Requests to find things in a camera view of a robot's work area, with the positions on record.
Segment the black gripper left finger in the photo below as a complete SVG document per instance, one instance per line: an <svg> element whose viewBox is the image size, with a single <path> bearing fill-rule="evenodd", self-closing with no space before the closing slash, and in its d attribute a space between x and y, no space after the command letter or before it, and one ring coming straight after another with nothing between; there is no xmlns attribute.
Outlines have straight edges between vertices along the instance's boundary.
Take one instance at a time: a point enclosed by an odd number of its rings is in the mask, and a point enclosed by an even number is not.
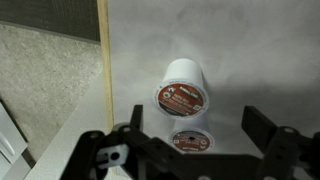
<svg viewBox="0 0 320 180"><path fill-rule="evenodd" d="M138 130L143 129L143 106L135 105L130 119L130 126Z"/></svg>

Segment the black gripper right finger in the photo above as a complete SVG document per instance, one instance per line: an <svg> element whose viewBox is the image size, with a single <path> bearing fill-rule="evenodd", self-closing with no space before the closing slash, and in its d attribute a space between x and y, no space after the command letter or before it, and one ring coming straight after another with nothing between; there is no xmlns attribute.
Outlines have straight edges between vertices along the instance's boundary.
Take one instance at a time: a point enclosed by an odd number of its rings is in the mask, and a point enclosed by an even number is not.
<svg viewBox="0 0 320 180"><path fill-rule="evenodd" d="M277 126L254 106L244 107L241 128L262 153L277 131Z"/></svg>

